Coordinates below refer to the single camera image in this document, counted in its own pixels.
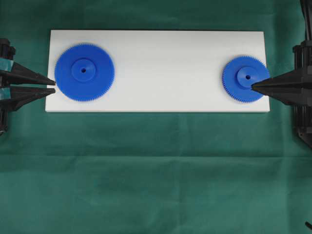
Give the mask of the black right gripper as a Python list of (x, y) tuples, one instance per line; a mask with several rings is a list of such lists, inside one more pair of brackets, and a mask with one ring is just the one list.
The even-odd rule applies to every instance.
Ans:
[[(295, 70), (268, 78), (252, 85), (252, 90), (295, 105), (294, 124), (297, 132), (312, 131), (312, 41), (304, 41), (293, 48)], [(297, 88), (278, 88), (299, 84)]]

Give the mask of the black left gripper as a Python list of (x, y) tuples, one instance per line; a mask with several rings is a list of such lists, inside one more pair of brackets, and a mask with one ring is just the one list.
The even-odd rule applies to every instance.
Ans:
[(56, 91), (54, 88), (7, 86), (11, 84), (55, 85), (55, 81), (13, 61), (16, 51), (8, 39), (0, 39), (0, 131), (7, 131), (8, 112)]

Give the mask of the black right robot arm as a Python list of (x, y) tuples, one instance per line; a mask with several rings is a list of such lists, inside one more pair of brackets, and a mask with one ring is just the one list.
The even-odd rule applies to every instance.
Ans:
[(305, 40), (292, 48), (294, 70), (252, 85), (252, 90), (294, 107), (299, 136), (312, 134), (312, 2), (300, 1)]

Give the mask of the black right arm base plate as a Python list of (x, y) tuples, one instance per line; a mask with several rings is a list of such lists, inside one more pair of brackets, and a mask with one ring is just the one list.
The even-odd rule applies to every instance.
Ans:
[(312, 148), (312, 128), (311, 127), (297, 127), (296, 129), (299, 138)]

